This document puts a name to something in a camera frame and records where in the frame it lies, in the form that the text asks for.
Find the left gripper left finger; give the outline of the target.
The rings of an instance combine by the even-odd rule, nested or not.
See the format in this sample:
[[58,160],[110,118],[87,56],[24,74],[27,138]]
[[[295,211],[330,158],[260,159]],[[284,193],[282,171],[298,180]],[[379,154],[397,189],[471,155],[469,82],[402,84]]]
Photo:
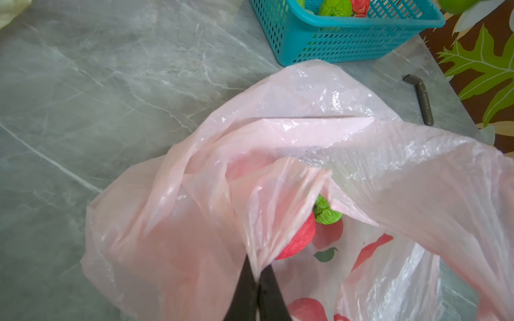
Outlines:
[[258,310],[258,284],[248,256],[242,266],[231,305],[224,321],[255,321]]

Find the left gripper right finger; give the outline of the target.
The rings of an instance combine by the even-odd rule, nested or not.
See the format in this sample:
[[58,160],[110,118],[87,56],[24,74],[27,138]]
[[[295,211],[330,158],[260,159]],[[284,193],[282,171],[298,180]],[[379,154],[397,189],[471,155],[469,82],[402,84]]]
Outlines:
[[258,311],[260,321],[292,321],[271,265],[258,282]]

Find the pink red fruit toy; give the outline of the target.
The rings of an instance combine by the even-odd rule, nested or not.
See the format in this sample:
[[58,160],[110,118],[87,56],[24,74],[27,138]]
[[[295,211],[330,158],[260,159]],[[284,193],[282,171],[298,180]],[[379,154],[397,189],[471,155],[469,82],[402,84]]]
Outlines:
[[311,213],[301,229],[297,231],[289,244],[281,251],[276,260],[290,258],[303,251],[313,240],[316,234],[316,221]]

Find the green bumpy fruit toy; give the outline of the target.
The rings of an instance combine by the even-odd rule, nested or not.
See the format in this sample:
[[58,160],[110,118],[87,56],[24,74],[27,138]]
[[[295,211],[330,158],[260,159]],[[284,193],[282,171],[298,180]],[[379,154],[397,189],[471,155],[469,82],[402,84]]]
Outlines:
[[342,213],[332,209],[328,200],[322,195],[319,195],[315,202],[313,215],[317,223],[325,226],[337,223],[343,216]]

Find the pink plastic bag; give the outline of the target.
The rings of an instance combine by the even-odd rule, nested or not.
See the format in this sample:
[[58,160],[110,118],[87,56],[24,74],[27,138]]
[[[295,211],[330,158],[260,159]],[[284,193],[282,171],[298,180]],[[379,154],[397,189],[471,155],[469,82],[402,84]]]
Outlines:
[[[319,195],[343,214],[276,260]],[[273,267],[294,320],[439,320],[440,262],[513,319],[513,160],[407,123],[312,61],[211,113],[89,206],[86,277],[138,320],[223,320],[245,257]]]

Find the teal plastic basket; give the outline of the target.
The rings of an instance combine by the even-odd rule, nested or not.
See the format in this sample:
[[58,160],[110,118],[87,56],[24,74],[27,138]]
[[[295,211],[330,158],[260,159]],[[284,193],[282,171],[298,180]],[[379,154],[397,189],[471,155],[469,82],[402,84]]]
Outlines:
[[371,1],[365,17],[323,17],[321,1],[251,1],[278,63],[375,60],[445,18],[433,1]]

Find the green cabbage toy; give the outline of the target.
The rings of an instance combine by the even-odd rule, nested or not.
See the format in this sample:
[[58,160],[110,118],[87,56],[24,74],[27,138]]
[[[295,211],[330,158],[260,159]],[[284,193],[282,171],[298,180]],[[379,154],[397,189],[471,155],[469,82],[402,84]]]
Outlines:
[[351,0],[324,0],[318,10],[319,16],[351,17],[353,15]]

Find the yellow plastic bag with fruit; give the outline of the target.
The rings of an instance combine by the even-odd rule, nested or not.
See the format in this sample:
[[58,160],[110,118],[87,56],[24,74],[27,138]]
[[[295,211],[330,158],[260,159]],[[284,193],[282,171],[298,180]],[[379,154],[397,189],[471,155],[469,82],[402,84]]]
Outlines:
[[0,29],[9,25],[31,4],[32,0],[0,0]]

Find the grey allen key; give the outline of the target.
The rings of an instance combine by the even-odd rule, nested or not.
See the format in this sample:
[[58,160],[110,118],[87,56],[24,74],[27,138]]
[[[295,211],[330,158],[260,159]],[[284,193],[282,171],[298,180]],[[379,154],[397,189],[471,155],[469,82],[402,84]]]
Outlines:
[[413,85],[418,97],[418,103],[420,105],[420,112],[425,125],[432,127],[434,125],[434,118],[432,114],[432,108],[428,97],[428,92],[423,80],[415,75],[408,74],[403,77],[403,80],[408,84]]

